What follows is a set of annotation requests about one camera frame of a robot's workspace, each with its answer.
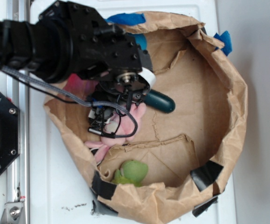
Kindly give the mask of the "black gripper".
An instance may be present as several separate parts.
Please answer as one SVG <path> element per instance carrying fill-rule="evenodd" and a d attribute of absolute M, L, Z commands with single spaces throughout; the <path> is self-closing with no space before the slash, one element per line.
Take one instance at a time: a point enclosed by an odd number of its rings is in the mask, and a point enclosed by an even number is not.
<path fill-rule="evenodd" d="M 48 71 L 39 75 L 44 81 L 60 83 L 75 73 L 115 95 L 145 95 L 156 83 L 148 52 L 96 9 L 58 0 L 39 15 L 38 23 L 51 37 L 54 53 Z"/>

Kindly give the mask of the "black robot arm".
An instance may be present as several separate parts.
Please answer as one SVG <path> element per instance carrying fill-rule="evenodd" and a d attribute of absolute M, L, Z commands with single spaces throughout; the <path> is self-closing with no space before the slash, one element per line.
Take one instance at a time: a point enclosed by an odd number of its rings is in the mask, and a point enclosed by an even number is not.
<path fill-rule="evenodd" d="M 69 1 L 55 1 L 36 24 L 0 22 L 2 66 L 53 84 L 76 74 L 110 94 L 147 94 L 156 82 L 149 54 L 133 36 L 96 9 Z"/>

